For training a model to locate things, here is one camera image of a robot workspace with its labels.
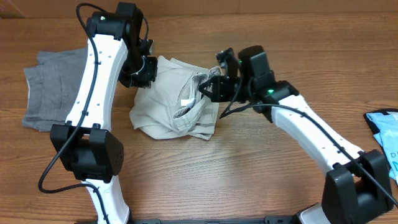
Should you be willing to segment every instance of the blue cloth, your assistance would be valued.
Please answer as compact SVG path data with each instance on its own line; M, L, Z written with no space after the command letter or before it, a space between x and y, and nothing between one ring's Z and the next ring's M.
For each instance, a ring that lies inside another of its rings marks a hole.
M396 180L398 176L398 113L390 112L388 115L368 113L366 116L380 129L380 133L374 134L373 137L383 147L391 166L389 175Z

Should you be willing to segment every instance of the gray towel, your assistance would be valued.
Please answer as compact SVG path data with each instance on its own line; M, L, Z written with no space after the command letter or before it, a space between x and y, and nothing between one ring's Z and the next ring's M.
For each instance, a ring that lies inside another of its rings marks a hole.
M79 91L86 59L87 48L39 52L39 65L24 69L29 87L24 127L50 131L53 124L65 123Z

